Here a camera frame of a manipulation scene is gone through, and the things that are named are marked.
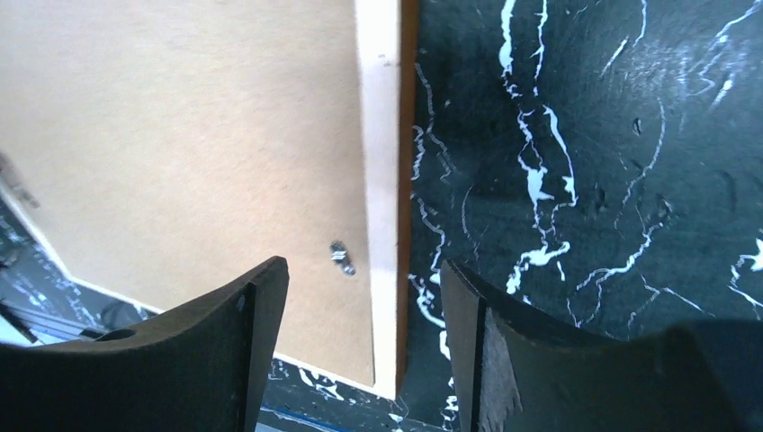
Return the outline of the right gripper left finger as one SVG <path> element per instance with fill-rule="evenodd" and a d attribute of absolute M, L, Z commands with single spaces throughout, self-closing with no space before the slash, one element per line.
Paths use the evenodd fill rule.
<path fill-rule="evenodd" d="M 289 281 L 273 256 L 93 341 L 2 346 L 2 430 L 254 430 Z"/>

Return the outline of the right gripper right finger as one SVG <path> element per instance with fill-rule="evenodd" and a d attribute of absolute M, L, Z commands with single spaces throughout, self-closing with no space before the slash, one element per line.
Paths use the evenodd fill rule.
<path fill-rule="evenodd" d="M 695 320 L 619 341 L 447 261 L 441 295 L 464 431 L 759 431 L 762 325 Z"/>

